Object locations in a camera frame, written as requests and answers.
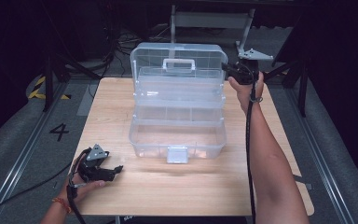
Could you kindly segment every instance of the bracelet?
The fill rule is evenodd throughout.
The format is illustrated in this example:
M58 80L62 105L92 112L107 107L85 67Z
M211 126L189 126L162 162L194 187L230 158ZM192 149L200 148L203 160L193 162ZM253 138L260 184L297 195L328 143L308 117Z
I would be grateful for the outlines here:
M66 210L66 213L69 214L69 213L72 212L72 208L68 204L66 204L65 201L62 198L53 198L52 201L54 203L62 204L63 208L65 208L65 210Z

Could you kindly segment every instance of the plastic organizer box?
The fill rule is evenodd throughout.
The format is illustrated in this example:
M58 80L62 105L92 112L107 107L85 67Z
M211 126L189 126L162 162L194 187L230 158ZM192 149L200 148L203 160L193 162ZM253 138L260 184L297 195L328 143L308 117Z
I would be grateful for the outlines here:
M132 51L129 138L137 156L187 163L219 155L226 144L226 62L217 45L142 43Z

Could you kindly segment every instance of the dark floor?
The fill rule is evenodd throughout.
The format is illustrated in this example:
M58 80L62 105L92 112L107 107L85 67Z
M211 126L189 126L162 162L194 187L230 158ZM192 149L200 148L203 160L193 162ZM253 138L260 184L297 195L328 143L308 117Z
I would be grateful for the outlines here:
M276 56L290 28L252 29L245 49L253 48ZM202 30L178 32L179 43L214 43L222 47L230 62L236 62L234 42L238 31L225 30L210 35ZM131 77L129 56L117 53L106 71L106 77ZM271 62L262 62L260 70L271 71ZM38 80L30 83L28 95ZM358 171L311 83L307 90L305 118L294 105L296 85L286 90L283 76L268 81L274 103L282 120L302 181L309 184L315 213L311 223L358 223ZM57 100L48 113L43 113L44 100L30 99L0 130L0 202L59 172L74 157L98 81L73 75L67 84L55 83L56 94L71 94L70 100ZM65 124L69 131L59 135L50 130ZM38 223L50 200L60 191L67 170L51 181L6 203L0 209L0 223ZM88 223L106 223L115 217L86 217ZM69 216L67 223L77 223Z

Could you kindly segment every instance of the wooden tabletop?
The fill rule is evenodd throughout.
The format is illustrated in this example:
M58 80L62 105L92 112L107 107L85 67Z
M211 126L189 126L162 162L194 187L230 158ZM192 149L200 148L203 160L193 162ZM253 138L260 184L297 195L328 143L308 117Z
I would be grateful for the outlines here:
M131 78L101 80L80 138L75 158L99 144L109 157L102 168L123 165L121 174L91 192L78 206L83 215L115 216L250 216L245 155L245 116L236 92L225 83L227 144L213 160L190 159L168 164L166 159L140 158L129 140L134 108ZM266 120L290 162L301 176L267 86L261 103ZM304 184L297 183L308 215L314 208Z

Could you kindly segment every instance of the human arm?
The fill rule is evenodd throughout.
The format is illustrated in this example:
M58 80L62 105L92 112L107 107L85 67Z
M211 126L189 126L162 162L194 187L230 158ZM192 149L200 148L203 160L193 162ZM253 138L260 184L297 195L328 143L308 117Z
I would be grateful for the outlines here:
M74 175L73 181L75 183L82 183L80 176L78 174ZM61 198L66 205L69 205L66 186L68 185L68 177L66 178L61 192L58 194L57 198ZM77 197L74 199L75 203L78 204L83 200L86 195L95 189L101 188L105 185L103 180L89 182L86 186L77 189ZM41 220L41 224L58 224L64 223L67 215L65 207L60 203L52 203L45 216Z
M263 75L256 87L262 95ZM229 77L246 114L251 85L239 85ZM254 103L250 127L250 165L257 198L256 223L309 223L296 181L281 147L273 136L259 103Z

